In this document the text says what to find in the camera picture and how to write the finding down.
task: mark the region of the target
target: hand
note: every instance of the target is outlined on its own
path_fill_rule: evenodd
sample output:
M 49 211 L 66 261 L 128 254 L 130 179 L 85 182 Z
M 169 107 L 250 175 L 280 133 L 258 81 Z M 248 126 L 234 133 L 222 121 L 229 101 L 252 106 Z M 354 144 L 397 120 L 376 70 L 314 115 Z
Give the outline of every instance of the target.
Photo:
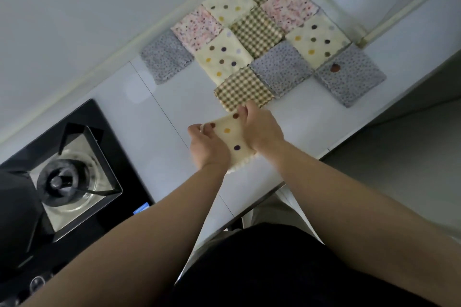
M 264 153 L 275 142 L 285 140 L 282 129 L 270 111 L 260 109 L 252 100 L 245 106 L 239 105 L 237 110 L 243 122 L 243 137 L 249 147 Z
M 190 152 L 194 164 L 199 170 L 207 165 L 216 165 L 224 172 L 229 169 L 231 154 L 227 145 L 216 135 L 210 124 L 205 124 L 203 132 L 200 124 L 194 124 L 187 128 L 192 138 Z

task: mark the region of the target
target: blue label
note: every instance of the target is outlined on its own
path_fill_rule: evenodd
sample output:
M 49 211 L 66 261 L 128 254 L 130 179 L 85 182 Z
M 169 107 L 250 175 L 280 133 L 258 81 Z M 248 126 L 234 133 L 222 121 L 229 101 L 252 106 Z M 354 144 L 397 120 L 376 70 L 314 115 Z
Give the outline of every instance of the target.
M 137 213 L 140 213 L 141 211 L 146 210 L 148 207 L 149 207 L 149 203 L 144 203 L 138 209 L 133 211 L 133 214 L 136 215 Z

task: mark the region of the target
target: gray dotted fabric square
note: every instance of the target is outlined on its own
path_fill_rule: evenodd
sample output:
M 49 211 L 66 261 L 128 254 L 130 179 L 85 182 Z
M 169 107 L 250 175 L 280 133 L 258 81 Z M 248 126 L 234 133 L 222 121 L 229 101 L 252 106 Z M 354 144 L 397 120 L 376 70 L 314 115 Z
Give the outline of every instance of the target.
M 159 85 L 186 68 L 194 57 L 169 29 L 141 50 L 141 59 Z
M 315 76 L 341 103 L 350 107 L 386 75 L 355 44 L 325 63 Z
M 282 97 L 313 74 L 306 60 L 288 41 L 277 44 L 254 60 L 250 68 L 276 98 Z

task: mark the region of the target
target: person's left arm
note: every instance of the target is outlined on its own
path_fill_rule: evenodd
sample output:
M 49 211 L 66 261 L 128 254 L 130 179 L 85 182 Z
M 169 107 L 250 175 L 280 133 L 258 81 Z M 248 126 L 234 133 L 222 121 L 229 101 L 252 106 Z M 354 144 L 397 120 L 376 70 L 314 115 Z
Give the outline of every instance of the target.
M 199 171 L 172 193 L 88 247 L 24 305 L 149 306 L 170 288 L 192 252 L 230 162 L 210 125 L 188 131 Z

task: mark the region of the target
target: pink floral cloth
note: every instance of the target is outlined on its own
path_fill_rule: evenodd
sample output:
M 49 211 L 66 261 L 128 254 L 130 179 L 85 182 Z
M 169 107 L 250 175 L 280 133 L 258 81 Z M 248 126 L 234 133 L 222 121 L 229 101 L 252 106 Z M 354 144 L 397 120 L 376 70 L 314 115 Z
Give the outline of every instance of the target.
M 215 39 L 222 29 L 222 25 L 202 5 L 171 28 L 191 54 Z
M 311 0 L 268 0 L 261 7 L 287 33 L 319 10 Z

